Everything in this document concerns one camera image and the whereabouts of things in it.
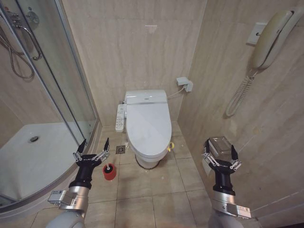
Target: shower enclosure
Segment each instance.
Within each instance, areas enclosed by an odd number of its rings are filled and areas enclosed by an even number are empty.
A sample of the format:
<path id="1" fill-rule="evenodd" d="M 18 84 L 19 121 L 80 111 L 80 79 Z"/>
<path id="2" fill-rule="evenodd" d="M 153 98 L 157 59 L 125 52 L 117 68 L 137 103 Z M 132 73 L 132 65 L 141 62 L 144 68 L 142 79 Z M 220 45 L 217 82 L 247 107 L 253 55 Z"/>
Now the shower enclosure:
<path id="1" fill-rule="evenodd" d="M 98 117 L 60 0 L 1 0 L 0 212 L 49 189 Z"/>

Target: toilet seat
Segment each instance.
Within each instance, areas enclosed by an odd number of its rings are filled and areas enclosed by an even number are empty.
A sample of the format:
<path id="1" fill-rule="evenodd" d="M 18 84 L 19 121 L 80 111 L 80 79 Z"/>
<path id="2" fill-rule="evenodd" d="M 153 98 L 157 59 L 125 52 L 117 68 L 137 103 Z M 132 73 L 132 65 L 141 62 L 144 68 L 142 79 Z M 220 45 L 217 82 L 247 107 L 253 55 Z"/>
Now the toilet seat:
<path id="1" fill-rule="evenodd" d="M 127 105 L 126 131 L 136 154 L 160 160 L 167 153 L 171 139 L 168 103 Z"/>

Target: red toilet brush holder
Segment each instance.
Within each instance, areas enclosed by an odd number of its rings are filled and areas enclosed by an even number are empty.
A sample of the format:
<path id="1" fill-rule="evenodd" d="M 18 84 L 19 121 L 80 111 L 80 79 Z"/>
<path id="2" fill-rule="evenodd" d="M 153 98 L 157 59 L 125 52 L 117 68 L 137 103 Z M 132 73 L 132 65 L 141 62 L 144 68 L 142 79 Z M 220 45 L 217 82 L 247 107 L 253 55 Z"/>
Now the red toilet brush holder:
<path id="1" fill-rule="evenodd" d="M 116 167 L 109 163 L 103 168 L 104 178 L 108 181 L 113 180 L 116 176 Z"/>

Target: coiled phone cord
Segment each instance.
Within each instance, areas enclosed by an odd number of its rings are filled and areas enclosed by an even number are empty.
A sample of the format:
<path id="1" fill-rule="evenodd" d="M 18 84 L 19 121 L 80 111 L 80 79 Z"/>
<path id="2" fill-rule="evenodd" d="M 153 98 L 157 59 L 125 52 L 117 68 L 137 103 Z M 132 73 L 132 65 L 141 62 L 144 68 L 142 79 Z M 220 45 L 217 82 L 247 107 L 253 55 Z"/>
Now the coiled phone cord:
<path id="1" fill-rule="evenodd" d="M 225 111 L 225 114 L 227 117 L 232 117 L 236 113 L 238 107 L 240 106 L 243 99 L 245 98 L 251 84 L 253 83 L 253 80 L 255 79 L 255 76 L 258 73 L 258 70 L 251 69 L 249 71 L 249 73 L 247 74 L 246 78 L 244 78 L 244 80 L 238 87 L 236 93 L 233 95 L 232 99 L 230 100 L 230 102 L 226 108 L 226 111 Z"/>

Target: wall outlet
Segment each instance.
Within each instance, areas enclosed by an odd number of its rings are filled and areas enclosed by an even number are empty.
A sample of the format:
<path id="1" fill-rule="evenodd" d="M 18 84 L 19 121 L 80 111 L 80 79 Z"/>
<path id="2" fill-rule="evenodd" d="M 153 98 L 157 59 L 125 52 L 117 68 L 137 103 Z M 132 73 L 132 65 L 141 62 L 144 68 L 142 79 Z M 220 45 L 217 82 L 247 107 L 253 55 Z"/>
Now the wall outlet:
<path id="1" fill-rule="evenodd" d="M 193 88 L 193 83 L 186 77 L 178 77 L 176 79 L 176 81 L 179 86 L 186 85 L 186 88 L 185 88 L 186 92 L 190 92 Z"/>
<path id="2" fill-rule="evenodd" d="M 260 38 L 260 35 L 262 34 L 266 25 L 267 23 L 257 22 L 248 37 L 247 44 L 251 44 L 251 45 L 257 44 L 257 41 Z"/>

